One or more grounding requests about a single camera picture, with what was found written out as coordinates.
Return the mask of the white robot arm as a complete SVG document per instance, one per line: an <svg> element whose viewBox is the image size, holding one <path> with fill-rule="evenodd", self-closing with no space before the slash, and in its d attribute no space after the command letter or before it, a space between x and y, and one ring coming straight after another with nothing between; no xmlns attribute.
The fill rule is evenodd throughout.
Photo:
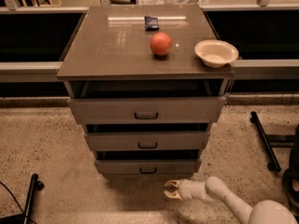
<svg viewBox="0 0 299 224"><path fill-rule="evenodd" d="M240 224L298 224L295 216L284 205L265 200L250 206L231 192L216 176L211 176L206 181L168 180L164 185L175 188L174 191L164 192L170 199L223 203Z"/></svg>

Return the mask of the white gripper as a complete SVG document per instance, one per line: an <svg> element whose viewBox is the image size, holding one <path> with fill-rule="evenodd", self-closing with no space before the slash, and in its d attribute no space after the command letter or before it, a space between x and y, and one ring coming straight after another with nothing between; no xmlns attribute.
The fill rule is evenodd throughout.
<svg viewBox="0 0 299 224"><path fill-rule="evenodd" d="M165 191L164 195L169 199L198 199L203 201L206 198L206 184L200 181L192 181L189 179L183 180L168 180L164 184L167 188L177 188L178 191Z"/></svg>

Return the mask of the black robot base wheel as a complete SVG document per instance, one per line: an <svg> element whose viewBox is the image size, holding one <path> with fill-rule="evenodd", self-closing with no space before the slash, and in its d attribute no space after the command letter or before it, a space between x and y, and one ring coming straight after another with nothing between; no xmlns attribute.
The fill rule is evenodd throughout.
<svg viewBox="0 0 299 224"><path fill-rule="evenodd" d="M292 207L299 209L299 192L293 189L291 171L289 169L283 174L282 186Z"/></svg>

